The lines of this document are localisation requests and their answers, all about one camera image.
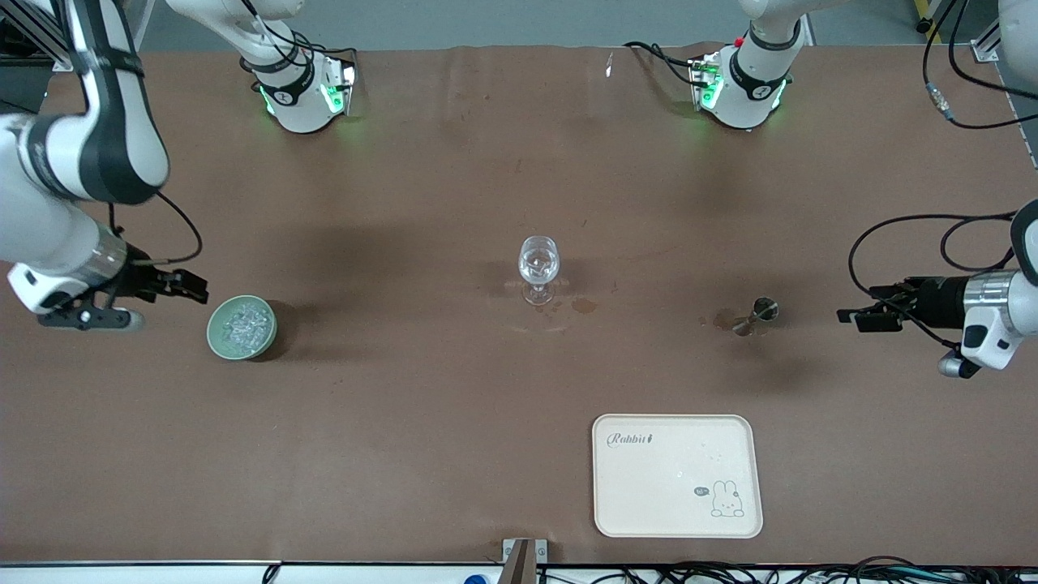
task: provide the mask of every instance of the green led light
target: green led light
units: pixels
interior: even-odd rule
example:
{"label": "green led light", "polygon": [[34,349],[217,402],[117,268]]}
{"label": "green led light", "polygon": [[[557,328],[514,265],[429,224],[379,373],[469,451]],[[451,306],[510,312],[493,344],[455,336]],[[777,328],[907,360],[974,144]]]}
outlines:
{"label": "green led light", "polygon": [[720,94],[721,89],[725,88],[725,80],[718,75],[714,78],[714,82],[711,83],[707,88],[703,89],[703,107],[707,109],[713,109],[714,105],[717,104],[717,95]]}
{"label": "green led light", "polygon": [[332,113],[343,111],[343,91],[339,91],[337,87],[328,87],[322,84],[321,92],[324,93],[325,101],[328,102],[328,109]]}
{"label": "green led light", "polygon": [[267,96],[267,91],[263,88],[263,85],[260,86],[260,94],[263,95],[263,101],[267,104],[267,113],[275,115],[274,106],[270,105],[270,98]]}
{"label": "green led light", "polygon": [[773,102],[771,102],[771,109],[778,107],[778,100],[782,99],[782,91],[785,88],[786,88],[786,81],[783,80],[782,85],[778,85],[778,88],[775,89],[775,99]]}

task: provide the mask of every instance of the clear glass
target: clear glass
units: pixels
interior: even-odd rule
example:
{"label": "clear glass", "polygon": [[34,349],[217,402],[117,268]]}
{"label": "clear glass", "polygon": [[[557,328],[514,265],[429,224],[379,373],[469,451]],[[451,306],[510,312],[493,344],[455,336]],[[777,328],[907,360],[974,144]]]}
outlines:
{"label": "clear glass", "polygon": [[522,242],[519,274],[526,280],[523,299],[527,303],[540,307],[551,302],[554,295],[549,284],[558,275],[558,246],[550,237],[535,234]]}

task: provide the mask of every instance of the water spill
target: water spill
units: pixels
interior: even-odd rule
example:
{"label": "water spill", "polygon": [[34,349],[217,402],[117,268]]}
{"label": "water spill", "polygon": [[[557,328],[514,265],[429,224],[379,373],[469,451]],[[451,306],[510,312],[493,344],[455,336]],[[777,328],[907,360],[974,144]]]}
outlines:
{"label": "water spill", "polygon": [[731,331],[739,324],[739,317],[732,309],[721,309],[714,316],[714,329],[718,331]]}
{"label": "water spill", "polygon": [[570,303],[570,306],[580,314],[591,314],[598,308],[598,303],[592,303],[588,299],[581,298]]}

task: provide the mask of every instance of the brown paper surface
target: brown paper surface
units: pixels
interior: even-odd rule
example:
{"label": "brown paper surface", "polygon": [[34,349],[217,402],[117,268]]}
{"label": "brown paper surface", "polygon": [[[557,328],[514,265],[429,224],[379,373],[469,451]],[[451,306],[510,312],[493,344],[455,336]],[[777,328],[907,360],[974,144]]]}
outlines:
{"label": "brown paper surface", "polygon": [[[187,267],[212,302],[129,301],[145,331],[87,335],[38,328],[4,291],[0,557],[472,561],[538,536],[567,562],[1038,561],[1038,344],[957,382],[920,332],[835,314],[870,304],[846,260],[874,222],[1033,198],[1019,131],[944,121],[917,47],[805,49],[750,133],[693,112],[645,57],[361,54],[356,117],[299,136],[237,55],[145,55],[164,190],[206,237]],[[933,60],[960,118],[1010,115]],[[78,93],[59,76],[48,107]],[[153,256],[192,245],[158,199],[118,220]],[[951,275],[947,226],[889,228],[863,279]],[[534,233],[562,255],[542,312],[515,267]],[[978,225],[951,250],[985,262],[1008,243]],[[206,344],[243,294],[276,302],[265,363]],[[782,307],[766,335],[713,327],[761,296]],[[600,535],[590,430],[606,413],[746,418],[761,534]]]}

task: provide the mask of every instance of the bowl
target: bowl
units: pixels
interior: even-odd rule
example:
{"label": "bowl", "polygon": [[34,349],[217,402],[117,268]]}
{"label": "bowl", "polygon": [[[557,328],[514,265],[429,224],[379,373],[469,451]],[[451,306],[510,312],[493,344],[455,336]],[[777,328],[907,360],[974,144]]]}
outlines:
{"label": "bowl", "polygon": [[[233,329],[233,319],[262,317],[266,317],[270,323],[266,335],[263,334],[263,325],[255,325],[253,327],[261,328],[258,338],[250,339],[248,343],[236,343],[228,339]],[[247,326],[239,325],[239,331],[247,330]],[[267,301],[249,295],[235,297],[217,307],[213,311],[213,316],[209,317],[209,327],[206,329],[206,340],[209,341],[209,349],[228,361],[242,361],[263,355],[274,343],[276,335],[277,317],[274,315],[274,309],[270,308]]]}

